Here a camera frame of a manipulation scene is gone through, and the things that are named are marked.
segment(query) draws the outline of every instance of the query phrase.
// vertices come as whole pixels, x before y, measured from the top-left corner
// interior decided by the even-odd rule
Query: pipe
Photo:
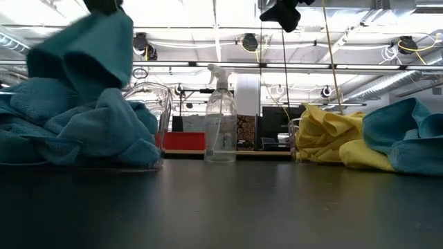
[[[0,82],[4,82],[10,86],[21,83],[18,77],[13,77],[7,74],[0,74]]]
[[[214,11],[215,52],[217,54],[218,61],[221,62],[222,61],[222,47],[220,46],[219,23],[218,23],[218,19],[217,19],[217,0],[213,0],[213,11]]]
[[[430,55],[425,56],[423,59],[429,66],[440,65],[443,60],[443,50],[431,53]],[[380,96],[384,93],[388,93],[400,87],[420,81],[422,77],[423,74],[421,71],[405,71],[396,75],[380,77],[373,82],[365,84],[362,88],[345,95],[343,102]]]
[[[13,67],[13,66],[1,66],[1,67],[6,69],[7,71],[11,71],[11,72],[16,73],[18,75],[21,75],[21,76],[25,77],[26,79],[28,78],[27,71],[20,70],[18,68]]]

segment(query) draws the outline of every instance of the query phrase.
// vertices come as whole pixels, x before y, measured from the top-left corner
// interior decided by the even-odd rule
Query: cable
[[[132,71],[132,77],[136,78],[137,80],[146,79],[148,75],[149,73],[144,68],[141,67],[135,68]]]
[[[400,58],[398,58],[398,54],[399,54],[399,50],[396,47],[384,48],[381,51],[381,56],[384,59],[384,61],[380,62],[379,64],[383,64],[385,62],[390,62],[393,59],[397,59],[400,64],[403,64],[403,63],[401,63]]]
[[[431,48],[433,48],[435,45],[437,45],[437,43],[438,43],[438,37],[439,37],[439,36],[440,36],[440,34],[436,34],[434,44],[430,45],[430,46],[427,47],[427,48],[420,48],[420,49],[405,48],[405,47],[403,47],[402,45],[400,45],[400,43],[403,42],[402,40],[399,40],[399,42],[397,43],[397,45],[398,45],[399,48],[402,48],[402,49],[407,50],[407,51],[422,52],[422,51],[426,51],[426,50],[428,50],[428,49],[431,49]]]
[[[150,41],[150,44],[154,44],[154,45],[162,46],[162,47],[166,47],[166,48],[184,48],[184,49],[216,47],[215,44],[174,44],[174,43],[167,43],[167,42],[161,42],[161,41]],[[235,42],[226,42],[226,43],[220,44],[220,46],[234,45],[234,44],[235,44]]]
[[[422,56],[420,56],[420,54],[417,51],[415,51],[415,53],[417,54],[418,58],[423,62],[423,64],[427,65]]]
[[[336,76],[336,72],[335,72],[334,56],[332,53],[331,37],[329,35],[329,27],[327,26],[326,0],[322,0],[322,5],[323,5],[323,15],[325,16],[327,43],[329,45],[329,53],[331,55],[330,57],[331,57],[331,65],[332,65],[332,74],[334,75],[334,86],[335,86],[335,91],[337,93],[338,109],[340,110],[340,114],[343,115],[343,107],[341,106],[341,99],[340,99],[340,94],[339,94],[338,85],[337,85],[337,76]]]
[[[329,48],[328,44],[317,44],[317,46],[323,47],[323,48]],[[341,46],[341,50],[372,50],[372,49],[380,49],[380,48],[386,48],[390,45],[380,45],[380,46]]]
[[[260,84],[261,84],[262,82],[264,83],[264,87],[266,87],[266,91],[268,91],[269,97],[271,97],[271,99],[275,102],[275,104],[276,104],[278,107],[282,107],[284,113],[286,114],[286,117],[288,117],[288,122],[291,121],[291,118],[290,118],[290,116],[289,116],[289,113],[286,111],[286,109],[285,109],[281,104],[279,104],[278,101],[274,99],[274,97],[272,97],[272,94],[271,94],[271,92],[269,91],[269,88],[268,88],[268,86],[266,85],[266,82],[264,81],[264,79],[263,79],[263,77],[262,77],[262,73],[260,72]]]
[[[283,42],[283,47],[284,47],[284,31],[283,31],[283,28],[282,28],[282,42]],[[291,118],[290,118],[290,114],[291,114],[291,105],[289,104],[289,85],[288,85],[288,68],[286,67],[286,49],[283,49],[283,60],[284,60],[284,78],[285,78],[285,80],[286,80],[286,97],[287,97],[287,99],[288,99],[288,112],[289,113],[287,113],[287,115],[288,115],[288,122],[289,121],[291,121]]]

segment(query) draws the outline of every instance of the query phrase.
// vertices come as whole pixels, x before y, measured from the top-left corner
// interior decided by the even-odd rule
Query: yellow microfiber cloth
[[[297,159],[315,163],[341,163],[338,150],[349,141],[362,139],[361,112],[342,116],[303,104],[300,129],[296,134]]]
[[[354,169],[381,169],[395,172],[387,155],[370,149],[363,139],[345,143],[340,147],[340,158],[346,167]]]

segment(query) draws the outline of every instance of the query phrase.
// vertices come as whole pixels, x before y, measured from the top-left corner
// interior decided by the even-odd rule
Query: clear glass container
[[[229,163],[236,158],[237,107],[231,92],[217,89],[206,105],[205,161]]]
[[[155,141],[157,148],[160,150],[161,157],[157,164],[155,164],[155,168],[160,168],[163,165],[165,155],[163,139],[165,133],[168,132],[169,119],[171,116],[171,90],[162,84],[144,82],[137,84],[123,94],[123,96],[128,101],[144,103],[146,108],[156,116],[159,122],[159,127],[155,134]]]
[[[299,130],[299,124],[301,122],[301,118],[294,118],[291,121],[289,121],[288,129],[289,129],[289,144],[291,148],[291,157],[292,160],[296,162],[300,162],[299,159],[297,159],[297,131]]]

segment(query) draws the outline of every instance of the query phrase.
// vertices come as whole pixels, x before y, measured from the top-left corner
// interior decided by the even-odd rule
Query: red box
[[[205,149],[204,132],[165,132],[164,149],[200,150]]]

